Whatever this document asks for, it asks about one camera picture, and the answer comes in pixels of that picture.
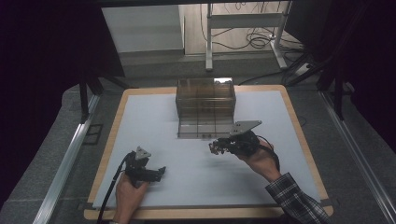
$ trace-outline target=checkered shirt sleeve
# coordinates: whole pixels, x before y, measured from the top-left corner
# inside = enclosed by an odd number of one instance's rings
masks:
[[[283,210],[301,223],[332,223],[317,201],[303,193],[290,173],[266,187]]]

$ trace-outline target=hand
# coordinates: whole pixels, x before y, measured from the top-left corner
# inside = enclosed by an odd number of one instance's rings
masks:
[[[134,210],[136,210],[142,202],[148,186],[149,182],[143,182],[142,185],[136,189],[132,185],[128,175],[122,173],[116,187],[117,209],[113,221],[120,224],[129,223],[134,214]]]
[[[260,139],[260,144],[274,148],[274,146],[268,145],[268,143]],[[273,182],[281,177],[280,172],[276,169],[276,162],[271,155],[265,150],[258,149],[250,157],[237,155],[238,159],[244,161],[250,168],[259,175],[262,175],[268,182]]]

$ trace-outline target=black cable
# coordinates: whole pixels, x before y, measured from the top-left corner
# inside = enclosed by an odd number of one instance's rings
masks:
[[[124,159],[122,160],[119,168],[117,169],[116,174],[114,175],[113,179],[111,180],[110,187],[108,188],[107,194],[106,194],[105,198],[103,199],[102,207],[100,208],[100,212],[99,212],[99,216],[98,216],[96,224],[101,224],[102,223],[103,213],[105,212],[105,208],[106,208],[106,204],[107,204],[108,198],[110,197],[111,191],[113,190],[114,186],[116,185],[117,178],[119,178],[122,166],[125,163],[127,157],[128,157],[128,155],[126,155],[124,157]]]
[[[273,76],[273,75],[282,74],[282,73],[283,73],[283,71],[281,71],[281,72],[275,72],[275,73],[270,73],[270,74],[264,74],[264,75],[261,75],[261,76],[258,76],[258,77],[251,77],[251,78],[249,78],[249,79],[247,79],[247,80],[245,80],[245,81],[240,82],[240,83],[238,84],[238,86],[241,86],[241,85],[243,85],[243,84],[245,84],[245,83],[247,83],[247,82],[249,82],[249,81],[251,81],[251,80],[254,80],[254,79],[258,79],[258,78],[261,78],[261,77]]]
[[[286,39],[282,39],[282,38],[280,38],[280,39],[283,41],[286,41],[286,42],[294,43],[294,44],[302,44],[301,42],[297,42],[297,41],[291,41],[291,40],[286,40]]]
[[[306,118],[303,116],[297,116],[298,121],[300,122],[300,126],[304,127],[304,125],[307,123]]]
[[[294,74],[294,72],[296,71],[296,69],[298,68],[298,65],[301,64],[306,57],[308,57],[307,52],[305,52],[303,55],[301,55],[297,60],[295,60],[288,68],[288,72],[284,73],[284,76],[281,79],[281,85],[286,86],[288,79],[290,76],[292,76]]]
[[[264,138],[264,137],[262,137],[262,136],[259,136],[259,135],[256,135],[256,136],[260,137],[262,140],[264,140],[266,143],[268,143],[268,145],[270,146],[270,148],[271,148],[272,150],[274,150],[273,145],[272,145],[270,142],[268,142],[268,140],[267,140],[266,138]]]

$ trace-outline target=black curtain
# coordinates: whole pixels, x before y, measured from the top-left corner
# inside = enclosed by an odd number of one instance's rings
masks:
[[[123,76],[98,6],[0,3],[1,204],[38,151],[80,76]]]

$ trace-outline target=clear container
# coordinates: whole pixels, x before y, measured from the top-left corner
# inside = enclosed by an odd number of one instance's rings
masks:
[[[228,137],[233,126],[235,91],[230,77],[187,78],[177,83],[179,138]]]

